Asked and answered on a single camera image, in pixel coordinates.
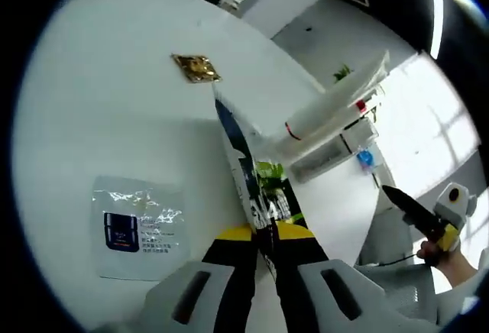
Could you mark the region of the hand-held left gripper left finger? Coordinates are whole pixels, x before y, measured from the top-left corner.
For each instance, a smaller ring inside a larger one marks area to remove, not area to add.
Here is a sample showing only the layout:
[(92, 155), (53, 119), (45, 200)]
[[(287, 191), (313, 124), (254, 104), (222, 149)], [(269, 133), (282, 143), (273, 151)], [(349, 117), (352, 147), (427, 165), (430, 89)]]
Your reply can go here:
[(147, 294), (145, 332), (243, 332), (255, 292), (257, 242), (248, 225), (223, 231), (204, 257)]

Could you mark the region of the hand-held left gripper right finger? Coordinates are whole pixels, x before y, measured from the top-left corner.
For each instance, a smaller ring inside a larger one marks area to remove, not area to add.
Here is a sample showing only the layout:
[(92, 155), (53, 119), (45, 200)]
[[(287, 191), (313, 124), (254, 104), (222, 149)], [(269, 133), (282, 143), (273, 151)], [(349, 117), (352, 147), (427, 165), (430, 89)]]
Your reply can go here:
[(307, 228), (278, 221), (272, 261), (290, 332), (386, 332), (381, 288), (341, 260), (330, 260)]

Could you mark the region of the person's right hand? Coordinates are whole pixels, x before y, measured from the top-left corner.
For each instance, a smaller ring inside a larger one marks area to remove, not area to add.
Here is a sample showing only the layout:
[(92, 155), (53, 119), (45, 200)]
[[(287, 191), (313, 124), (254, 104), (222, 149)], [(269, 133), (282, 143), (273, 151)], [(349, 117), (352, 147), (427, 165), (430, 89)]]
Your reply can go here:
[(478, 272), (462, 254), (460, 246), (453, 251), (443, 252), (431, 241), (423, 241), (416, 256), (426, 263), (435, 261), (433, 266), (445, 276), (451, 287), (463, 284)]

